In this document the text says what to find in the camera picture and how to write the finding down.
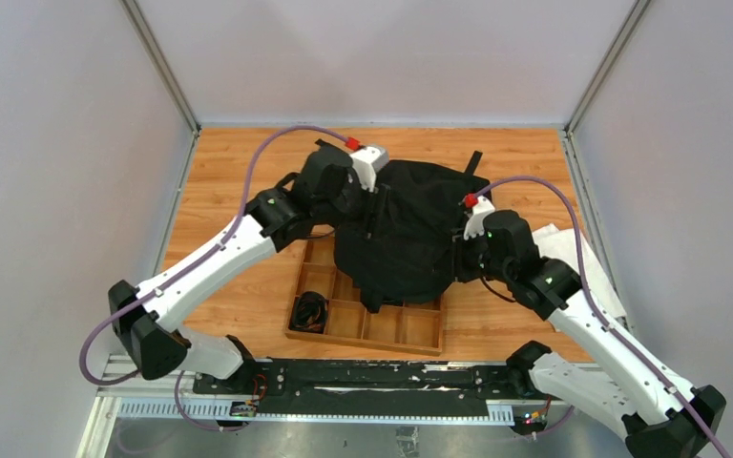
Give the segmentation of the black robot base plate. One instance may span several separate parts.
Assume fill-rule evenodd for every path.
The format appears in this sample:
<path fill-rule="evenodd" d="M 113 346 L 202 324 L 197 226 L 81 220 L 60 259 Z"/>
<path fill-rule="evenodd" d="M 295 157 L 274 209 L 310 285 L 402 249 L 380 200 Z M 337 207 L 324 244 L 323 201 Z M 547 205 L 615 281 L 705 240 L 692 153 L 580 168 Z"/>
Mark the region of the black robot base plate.
<path fill-rule="evenodd" d="M 476 418 L 494 401 L 534 409 L 555 401 L 503 363 L 437 361 L 261 359 L 226 380 L 200 374 L 188 391 L 287 415 Z"/>

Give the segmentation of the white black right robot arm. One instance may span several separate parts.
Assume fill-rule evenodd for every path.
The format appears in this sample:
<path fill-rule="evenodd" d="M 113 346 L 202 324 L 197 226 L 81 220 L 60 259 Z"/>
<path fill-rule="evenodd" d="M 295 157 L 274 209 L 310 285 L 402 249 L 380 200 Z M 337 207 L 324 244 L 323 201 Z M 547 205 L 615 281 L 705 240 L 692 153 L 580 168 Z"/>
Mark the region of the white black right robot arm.
<path fill-rule="evenodd" d="M 483 280 L 503 282 L 513 298 L 580 345 L 597 370 L 577 367 L 543 343 L 507 361 L 519 398 L 555 396 L 613 431 L 634 457 L 695 457 L 717 431 L 726 402 L 712 385 L 696 387 L 663 364 L 594 303 L 567 262 L 540 254 L 529 224 L 477 194 L 465 196 L 466 241 L 483 239 Z"/>

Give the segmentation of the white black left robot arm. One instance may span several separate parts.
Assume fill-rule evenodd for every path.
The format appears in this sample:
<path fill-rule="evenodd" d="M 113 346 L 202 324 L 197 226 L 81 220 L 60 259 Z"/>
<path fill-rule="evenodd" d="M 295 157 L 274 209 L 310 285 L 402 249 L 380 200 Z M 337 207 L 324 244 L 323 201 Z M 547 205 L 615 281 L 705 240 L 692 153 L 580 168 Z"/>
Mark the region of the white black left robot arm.
<path fill-rule="evenodd" d="M 174 371 L 210 375 L 232 394 L 246 392 L 254 368 L 239 339 L 210 336 L 184 326 L 205 300 L 256 263 L 307 238 L 315 226 L 355 218 L 374 191 L 387 151 L 363 146 L 352 154 L 319 141 L 299 173 L 258 192 L 218 234 L 162 273 L 109 291 L 114 323 L 139 375 L 156 380 Z"/>

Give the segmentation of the black fabric backpack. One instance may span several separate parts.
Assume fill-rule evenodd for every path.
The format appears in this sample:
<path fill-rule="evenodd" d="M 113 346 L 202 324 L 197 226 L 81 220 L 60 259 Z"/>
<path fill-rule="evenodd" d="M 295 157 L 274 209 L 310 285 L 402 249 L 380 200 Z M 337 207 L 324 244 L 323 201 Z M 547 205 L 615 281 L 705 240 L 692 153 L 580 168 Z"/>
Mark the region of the black fabric backpack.
<path fill-rule="evenodd" d="M 360 290 L 360 303 L 378 312 L 392 302 L 429 302 L 455 282 L 452 231 L 460 203 L 489 180 L 476 174 L 475 152 L 463 170 L 407 159 L 390 159 L 377 183 L 387 198 L 371 238 L 361 238 L 344 219 L 347 153 L 321 139 L 293 188 L 304 192 L 317 225 L 333 229 L 334 263 Z"/>

